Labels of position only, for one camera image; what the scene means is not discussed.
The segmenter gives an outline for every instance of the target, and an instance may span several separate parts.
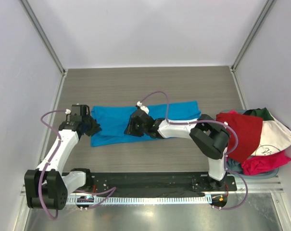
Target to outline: green cloth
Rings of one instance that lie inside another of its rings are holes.
[[[261,117],[264,121],[274,120],[267,108],[248,110],[244,115]]]

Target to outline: reflective metal surface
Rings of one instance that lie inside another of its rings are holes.
[[[238,204],[243,194],[230,194],[227,206]],[[251,193],[240,208],[230,211],[209,205],[114,205],[89,211],[66,207],[56,221],[43,210],[31,210],[26,231],[281,231],[270,193]]]

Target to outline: white cloth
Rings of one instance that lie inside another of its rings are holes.
[[[260,145],[252,156],[272,155],[291,145],[291,131],[274,117],[273,119],[263,121]]]

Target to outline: white backdrop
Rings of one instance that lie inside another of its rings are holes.
[[[65,68],[231,65],[266,0],[29,0]]]
[[[237,73],[247,106],[267,107],[291,129],[291,0],[275,3]],[[291,162],[279,178],[291,204]]]
[[[17,0],[0,1],[0,231],[19,213],[24,174],[38,163],[45,128],[61,79]]]

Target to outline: white cable connector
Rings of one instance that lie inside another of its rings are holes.
[[[149,114],[149,109],[146,106],[143,106],[142,103],[140,101],[137,102],[137,106],[144,111],[146,114]]]

